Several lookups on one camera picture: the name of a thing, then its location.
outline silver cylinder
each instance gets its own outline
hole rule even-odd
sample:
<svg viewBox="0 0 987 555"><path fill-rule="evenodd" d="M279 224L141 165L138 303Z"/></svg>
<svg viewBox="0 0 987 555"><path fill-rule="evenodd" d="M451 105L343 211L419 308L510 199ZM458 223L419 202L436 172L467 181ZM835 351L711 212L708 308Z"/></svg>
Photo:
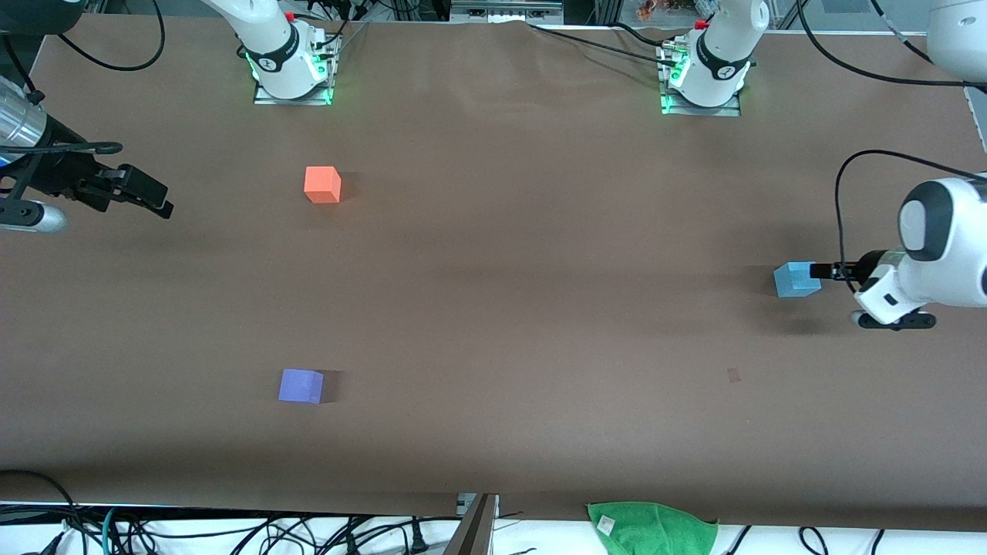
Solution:
<svg viewBox="0 0 987 555"><path fill-rule="evenodd" d="M44 109L28 102L20 87L0 77L0 145L37 145L44 135L47 119ZM24 154L0 152L0 166L22 156Z"/></svg>

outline light blue cube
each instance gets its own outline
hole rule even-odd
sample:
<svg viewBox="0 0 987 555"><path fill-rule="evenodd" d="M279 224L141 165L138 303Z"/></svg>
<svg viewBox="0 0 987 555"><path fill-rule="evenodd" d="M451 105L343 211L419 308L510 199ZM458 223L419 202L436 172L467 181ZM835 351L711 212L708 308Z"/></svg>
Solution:
<svg viewBox="0 0 987 555"><path fill-rule="evenodd" d="M789 262L775 270L775 287L780 297L805 297L822 288L822 281L809 277L813 262Z"/></svg>

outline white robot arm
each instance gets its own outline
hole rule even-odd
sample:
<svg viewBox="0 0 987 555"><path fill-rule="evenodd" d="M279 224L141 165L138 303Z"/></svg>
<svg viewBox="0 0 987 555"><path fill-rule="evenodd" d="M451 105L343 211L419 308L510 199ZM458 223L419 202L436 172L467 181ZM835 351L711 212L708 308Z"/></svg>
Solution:
<svg viewBox="0 0 987 555"><path fill-rule="evenodd" d="M929 57L950 74L987 82L987 0L934 0Z"/></svg>
<svg viewBox="0 0 987 555"><path fill-rule="evenodd" d="M202 0L233 27L254 77L278 99L296 99L325 81L332 40L301 20L289 21L277 0Z"/></svg>
<svg viewBox="0 0 987 555"><path fill-rule="evenodd" d="M726 104L743 87L750 54L768 29L770 16L764 0L721 0L708 28L676 40L686 43L688 60L669 86L697 106Z"/></svg>
<svg viewBox="0 0 987 555"><path fill-rule="evenodd" d="M931 315L916 317L926 304L987 307L987 179L917 186L898 210L898 236L899 247L847 265L847 278L862 284L858 324L925 328L935 324ZM812 276L840 279L839 266L812 265Z"/></svg>

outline purple cube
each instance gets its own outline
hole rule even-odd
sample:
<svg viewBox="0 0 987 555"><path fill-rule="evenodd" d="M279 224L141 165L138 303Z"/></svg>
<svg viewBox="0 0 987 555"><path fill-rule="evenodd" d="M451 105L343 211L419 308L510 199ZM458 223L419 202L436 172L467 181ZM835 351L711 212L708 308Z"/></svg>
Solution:
<svg viewBox="0 0 987 555"><path fill-rule="evenodd" d="M277 400L318 405L322 401L322 372L286 368L281 373Z"/></svg>

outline orange cube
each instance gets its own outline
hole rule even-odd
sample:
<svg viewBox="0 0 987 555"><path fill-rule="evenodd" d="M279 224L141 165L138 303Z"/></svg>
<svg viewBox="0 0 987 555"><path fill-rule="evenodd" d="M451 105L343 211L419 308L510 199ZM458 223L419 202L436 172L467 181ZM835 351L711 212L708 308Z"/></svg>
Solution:
<svg viewBox="0 0 987 555"><path fill-rule="evenodd" d="M333 166L305 168L305 195L315 204L340 201L342 179Z"/></svg>

